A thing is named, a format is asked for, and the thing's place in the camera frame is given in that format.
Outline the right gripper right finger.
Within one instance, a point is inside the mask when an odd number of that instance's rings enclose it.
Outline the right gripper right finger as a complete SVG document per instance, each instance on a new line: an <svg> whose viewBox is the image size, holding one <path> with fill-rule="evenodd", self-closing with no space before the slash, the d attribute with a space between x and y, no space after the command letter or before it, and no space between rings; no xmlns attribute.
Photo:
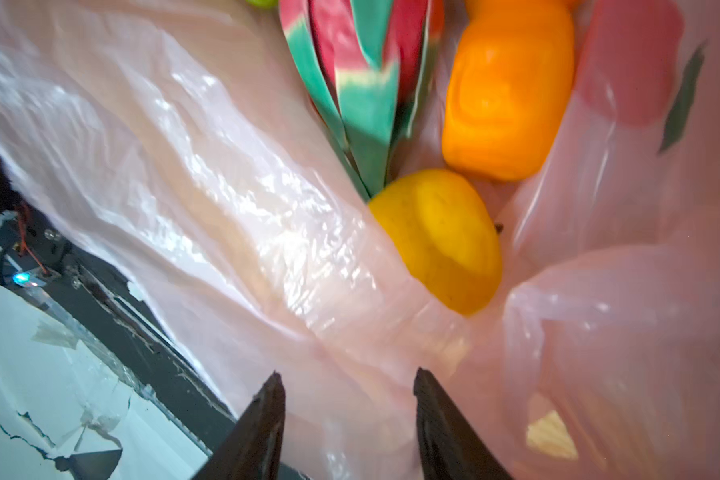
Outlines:
<svg viewBox="0 0 720 480"><path fill-rule="evenodd" d="M417 370L416 431L425 480L511 480L432 372Z"/></svg>

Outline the pink plastic bag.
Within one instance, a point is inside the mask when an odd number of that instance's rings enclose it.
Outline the pink plastic bag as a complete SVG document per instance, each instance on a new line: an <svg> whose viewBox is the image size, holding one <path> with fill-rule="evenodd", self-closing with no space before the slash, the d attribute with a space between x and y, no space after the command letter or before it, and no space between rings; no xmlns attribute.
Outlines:
<svg viewBox="0 0 720 480"><path fill-rule="evenodd" d="M0 1L0 156L232 412L282 374L312 478L420 478L424 367L518 479L720 479L720 1L585 1L574 28L543 168L475 181L504 273L468 319L357 194L274 12Z"/></svg>

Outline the yellow lemon fruit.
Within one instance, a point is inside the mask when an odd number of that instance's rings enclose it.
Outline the yellow lemon fruit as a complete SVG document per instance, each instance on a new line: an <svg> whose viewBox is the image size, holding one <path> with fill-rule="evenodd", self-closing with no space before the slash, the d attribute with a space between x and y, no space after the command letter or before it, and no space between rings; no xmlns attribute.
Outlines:
<svg viewBox="0 0 720 480"><path fill-rule="evenodd" d="M445 169L390 183L368 203L409 273L449 309L486 307L502 277L499 233L475 188Z"/></svg>

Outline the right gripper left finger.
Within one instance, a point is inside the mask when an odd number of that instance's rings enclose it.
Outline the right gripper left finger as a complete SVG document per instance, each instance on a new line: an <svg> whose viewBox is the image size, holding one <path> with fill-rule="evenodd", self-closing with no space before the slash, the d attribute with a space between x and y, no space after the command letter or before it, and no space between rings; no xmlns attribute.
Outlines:
<svg viewBox="0 0 720 480"><path fill-rule="evenodd" d="M273 372L195 480L274 480L280 467L286 392Z"/></svg>

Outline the orange fruit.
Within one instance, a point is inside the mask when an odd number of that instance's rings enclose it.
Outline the orange fruit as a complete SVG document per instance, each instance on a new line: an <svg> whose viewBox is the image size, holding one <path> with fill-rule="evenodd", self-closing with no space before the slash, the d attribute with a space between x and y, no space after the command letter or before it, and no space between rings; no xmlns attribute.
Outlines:
<svg viewBox="0 0 720 480"><path fill-rule="evenodd" d="M453 169L499 181L543 166L572 92L575 28L568 1L468 1L444 110Z"/></svg>

